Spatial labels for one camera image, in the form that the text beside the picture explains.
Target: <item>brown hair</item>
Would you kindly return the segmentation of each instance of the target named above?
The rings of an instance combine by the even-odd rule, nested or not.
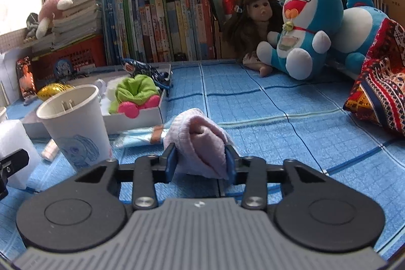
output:
[[[262,41],[258,29],[248,15],[247,6],[258,0],[237,0],[236,4],[242,9],[241,13],[234,11],[232,17],[225,23],[223,37],[235,50],[240,58],[256,51]],[[283,7],[277,0],[268,0],[273,11],[267,31],[278,33],[283,29]]]

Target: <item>blue tablecloth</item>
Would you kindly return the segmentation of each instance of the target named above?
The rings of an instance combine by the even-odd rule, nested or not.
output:
[[[383,258],[405,243],[405,141],[342,110],[352,80],[329,68],[310,83],[280,72],[260,78],[233,61],[204,61],[175,63],[173,83],[167,120],[189,108],[200,108],[228,131],[242,155],[274,164],[295,158],[327,173],[383,207],[386,226],[375,246]],[[23,118],[35,106],[12,105],[9,118]],[[36,141],[35,146],[41,151],[45,143]],[[162,145],[113,150],[120,163],[162,151]],[[29,189],[9,189],[10,195],[0,202],[0,251],[11,259],[24,251],[15,227],[21,203],[73,174],[59,155],[53,163],[43,162],[36,168]],[[131,199],[131,185],[123,184],[120,199],[124,202]],[[157,184],[156,190],[159,201],[225,195],[241,199],[244,187],[175,175],[172,183]],[[279,186],[269,184],[269,203],[280,199]]]

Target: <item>gold foil wrapper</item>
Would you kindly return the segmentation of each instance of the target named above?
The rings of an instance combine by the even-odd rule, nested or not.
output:
[[[64,85],[61,83],[53,83],[53,84],[49,84],[49,85],[41,88],[41,90],[39,90],[37,95],[40,100],[46,101],[50,97],[52,97],[60,92],[67,91],[68,89],[72,89],[72,88],[73,88],[73,86],[70,86],[70,85]]]

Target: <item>red collar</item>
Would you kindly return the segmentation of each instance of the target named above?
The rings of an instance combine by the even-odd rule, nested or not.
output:
[[[301,28],[301,27],[296,27],[296,26],[294,26],[294,28],[292,28],[292,30],[301,30],[301,31],[306,31],[306,32],[308,32],[308,33],[311,33],[311,34],[316,34],[315,32],[313,32],[313,31],[311,31],[311,30],[308,30],[308,29],[305,29],[305,28]]]

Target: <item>cardboard tray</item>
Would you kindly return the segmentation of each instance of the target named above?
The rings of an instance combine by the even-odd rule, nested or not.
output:
[[[169,78],[171,78],[171,65],[161,64],[159,71],[165,71],[169,73]],[[106,83],[117,77],[128,77],[129,75],[122,72],[111,72],[107,74],[98,74],[96,76],[76,79],[70,81],[68,84],[72,86],[79,86],[84,84],[93,84],[97,79],[102,79]],[[31,139],[38,138],[50,138],[48,131],[41,122],[41,120],[36,115],[36,110],[34,109],[28,113],[22,120],[23,126]],[[158,107],[141,109],[139,115],[136,118],[128,118],[124,114],[105,114],[103,115],[105,127],[108,134],[118,134],[122,131],[127,131],[130,129],[141,128],[141,127],[153,127],[157,125],[162,125],[166,121],[167,113],[167,93],[163,90],[160,98],[160,103]]]

